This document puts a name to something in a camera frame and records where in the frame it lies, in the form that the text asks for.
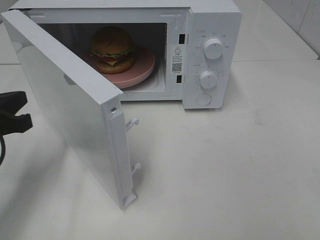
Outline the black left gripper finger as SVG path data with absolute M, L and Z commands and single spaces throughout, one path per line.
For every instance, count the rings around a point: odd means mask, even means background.
M 11 91 L 0 94 L 0 113 L 15 116 L 27 104 L 27 95 L 24 91 Z
M 29 113 L 19 116 L 2 112 L 0 113 L 0 135 L 5 136 L 13 133 L 24 133 L 33 127 Z

